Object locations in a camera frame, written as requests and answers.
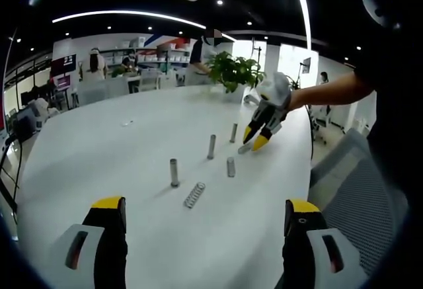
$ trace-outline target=led strip light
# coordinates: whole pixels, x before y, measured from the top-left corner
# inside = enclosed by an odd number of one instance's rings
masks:
[[[146,13],[145,11],[129,11],[129,10],[107,10],[107,11],[91,11],[89,13],[77,13],[76,15],[70,15],[70,16],[54,19],[52,22],[57,23],[57,22],[60,22],[60,21],[73,19],[73,18],[79,18],[79,17],[85,17],[85,16],[113,15],[113,14],[114,15],[136,15],[136,16],[156,17],[156,18],[162,18],[162,19],[167,19],[167,20],[172,20],[172,21],[178,21],[178,22],[189,24],[190,26],[196,26],[196,27],[201,28],[201,29],[206,29],[206,26],[204,26],[202,24],[195,23],[195,22],[188,21],[188,20],[181,19],[181,18],[176,18],[176,17],[172,17],[172,16],[168,16],[168,15],[161,15],[159,13]],[[228,36],[227,34],[222,33],[222,36],[226,39],[231,40],[231,41],[234,41],[234,42],[237,41],[236,39],[232,38],[231,36]]]
[[[305,35],[307,36],[307,49],[311,50],[311,28],[307,0],[299,0],[299,3],[301,4],[301,10],[303,11]]]

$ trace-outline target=ceiling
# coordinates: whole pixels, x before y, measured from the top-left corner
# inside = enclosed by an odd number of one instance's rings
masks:
[[[305,36],[303,14],[299,0],[36,0],[33,6],[29,0],[3,0],[6,2],[3,14],[7,15],[6,32],[3,41],[13,34],[18,26],[8,67],[33,55],[34,52],[49,49],[58,40],[92,34],[111,32],[153,32],[178,36],[179,31],[191,38],[197,38],[202,30],[187,24],[131,15],[97,15],[70,19],[52,24],[52,20],[88,11],[137,10],[171,15],[193,22],[213,26],[222,31],[259,30],[285,32]],[[326,46],[313,44],[312,49],[321,54],[343,61],[349,57],[354,63],[358,55],[356,46],[363,38],[378,30],[362,5],[361,0],[307,0],[311,35],[313,39],[326,42]],[[233,35],[234,38],[263,39],[263,34]],[[297,40],[269,34],[269,43],[289,43],[306,47],[304,40]]]

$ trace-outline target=white table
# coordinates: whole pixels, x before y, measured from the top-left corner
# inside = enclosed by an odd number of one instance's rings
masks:
[[[283,271],[285,201],[306,199],[309,190],[307,112],[290,113],[268,145],[238,155],[256,106],[223,103],[208,90],[137,93],[48,120],[18,195],[20,248],[30,262],[42,266],[50,245],[92,203],[122,195],[127,288],[273,289]],[[217,142],[208,161],[211,134]],[[235,178],[227,177],[230,156]],[[173,157],[177,189],[170,187]],[[199,181],[206,189],[189,210],[182,203]]]

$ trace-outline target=chair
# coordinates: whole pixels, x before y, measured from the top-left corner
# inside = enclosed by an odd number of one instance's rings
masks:
[[[130,93],[128,82],[124,76],[106,79],[104,82],[106,83],[108,99],[128,95]]]
[[[143,69],[139,80],[139,91],[152,91],[159,89],[159,70]]]
[[[309,202],[359,250],[367,275],[390,248],[408,208],[384,173],[355,129],[311,170]]]
[[[313,131],[313,141],[316,141],[317,139],[322,139],[323,143],[326,145],[327,141],[325,140],[325,137],[321,134],[319,131],[321,127],[326,128],[330,124],[330,117],[332,116],[333,109],[329,109],[329,112],[327,112],[327,107],[322,106],[319,110],[313,110],[311,111],[311,125],[312,125],[312,131]]]
[[[79,106],[93,104],[108,98],[106,80],[104,81],[81,81],[78,84]]]

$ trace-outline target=robotic hand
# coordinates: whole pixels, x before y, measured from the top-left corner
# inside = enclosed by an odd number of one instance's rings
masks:
[[[275,73],[273,81],[265,80],[257,86],[257,93],[261,101],[250,124],[245,128],[243,140],[246,144],[264,125],[254,142],[253,151],[266,145],[270,138],[282,128],[280,123],[285,120],[291,102],[291,85],[285,74]]]

